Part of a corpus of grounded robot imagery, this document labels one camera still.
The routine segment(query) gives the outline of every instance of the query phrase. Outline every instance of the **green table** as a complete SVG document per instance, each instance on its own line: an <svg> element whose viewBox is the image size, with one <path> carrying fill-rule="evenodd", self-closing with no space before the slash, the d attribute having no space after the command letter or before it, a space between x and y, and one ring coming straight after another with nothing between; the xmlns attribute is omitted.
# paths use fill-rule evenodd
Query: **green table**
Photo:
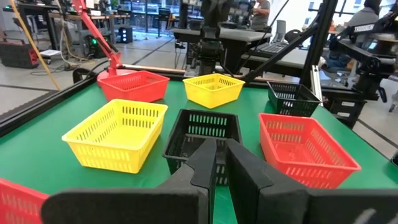
<svg viewBox="0 0 398 224"><path fill-rule="evenodd" d="M167 137L182 108L207 110L187 100L182 82L170 81L166 96L157 103L169 106L162 134L138 174L82 167L61 136L106 103L97 84L91 84L52 109L38 115L0 139L0 178L25 185L46 194L74 187L147 187L161 184L169 176L161 156ZM239 116L244 145L263 158L259 145L259 113L273 113L267 90L243 88L238 100L213 111ZM398 168L338 122L327 110L318 107L313 117L356 159L362 171L351 175L341 188L394 188ZM236 223L227 187L216 190L214 223Z"/></svg>

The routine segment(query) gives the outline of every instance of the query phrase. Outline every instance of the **mesh basket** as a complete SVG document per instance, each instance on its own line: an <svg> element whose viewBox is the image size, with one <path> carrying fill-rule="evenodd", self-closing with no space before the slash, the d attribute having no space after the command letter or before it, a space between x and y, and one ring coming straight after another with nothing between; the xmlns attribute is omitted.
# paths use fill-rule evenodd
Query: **mesh basket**
<svg viewBox="0 0 398 224"><path fill-rule="evenodd" d="M244 81L220 74L183 80L187 98L209 109L237 100Z"/></svg>
<svg viewBox="0 0 398 224"><path fill-rule="evenodd" d="M98 79L108 101L113 99L153 102L164 97L169 78L147 71Z"/></svg>
<svg viewBox="0 0 398 224"><path fill-rule="evenodd" d="M356 161L312 118L260 114L260 143L267 162L312 187L337 188Z"/></svg>
<svg viewBox="0 0 398 224"><path fill-rule="evenodd" d="M166 105L112 100L62 136L82 166L136 174L163 125Z"/></svg>
<svg viewBox="0 0 398 224"><path fill-rule="evenodd" d="M311 116L320 100L305 86L268 82L268 97L277 114Z"/></svg>
<svg viewBox="0 0 398 224"><path fill-rule="evenodd" d="M0 223L41 224L40 209L47 195L0 179Z"/></svg>
<svg viewBox="0 0 398 224"><path fill-rule="evenodd" d="M199 110L180 110L174 123L163 157L173 174L208 138L216 140L216 183L228 184L225 171L226 139L242 144L238 117L234 114Z"/></svg>

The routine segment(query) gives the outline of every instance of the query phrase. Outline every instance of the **red basket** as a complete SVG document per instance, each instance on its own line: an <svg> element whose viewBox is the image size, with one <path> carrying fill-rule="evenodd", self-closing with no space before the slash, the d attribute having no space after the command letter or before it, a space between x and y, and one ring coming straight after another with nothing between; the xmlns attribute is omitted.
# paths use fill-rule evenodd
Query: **red basket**
<svg viewBox="0 0 398 224"><path fill-rule="evenodd" d="M147 71L98 80L108 101L113 99L153 102L166 93L169 78Z"/></svg>
<svg viewBox="0 0 398 224"><path fill-rule="evenodd" d="M312 118L260 114L267 162L312 188L335 189L359 164Z"/></svg>
<svg viewBox="0 0 398 224"><path fill-rule="evenodd" d="M40 224L40 209L47 195L0 179L0 223Z"/></svg>

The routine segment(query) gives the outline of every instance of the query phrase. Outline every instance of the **yellow basket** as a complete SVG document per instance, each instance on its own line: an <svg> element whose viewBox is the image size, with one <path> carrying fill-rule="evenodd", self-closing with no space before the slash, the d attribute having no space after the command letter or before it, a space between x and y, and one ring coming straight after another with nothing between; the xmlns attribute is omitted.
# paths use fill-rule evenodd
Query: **yellow basket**
<svg viewBox="0 0 398 224"><path fill-rule="evenodd" d="M166 105L112 100L62 136L85 167L136 174L159 136Z"/></svg>
<svg viewBox="0 0 398 224"><path fill-rule="evenodd" d="M220 74L183 80L188 100L209 109L238 99L244 81Z"/></svg>

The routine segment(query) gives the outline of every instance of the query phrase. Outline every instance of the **red robot arm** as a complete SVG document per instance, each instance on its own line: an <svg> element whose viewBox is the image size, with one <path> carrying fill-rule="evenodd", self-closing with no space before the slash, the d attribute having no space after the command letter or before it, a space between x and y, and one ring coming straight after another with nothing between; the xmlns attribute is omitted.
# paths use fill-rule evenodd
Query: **red robot arm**
<svg viewBox="0 0 398 224"><path fill-rule="evenodd" d="M122 66L122 63L120 61L120 53L115 48L111 48L109 46L109 44L105 41L104 37L102 36L101 32L97 29L93 21L88 16L85 0L72 0L72 3L73 3L72 6L78 12L82 21L87 26L88 30L91 32L93 37L97 39L102 51L105 53L107 58L109 58L109 68L108 68L109 76L117 75L116 69Z"/></svg>

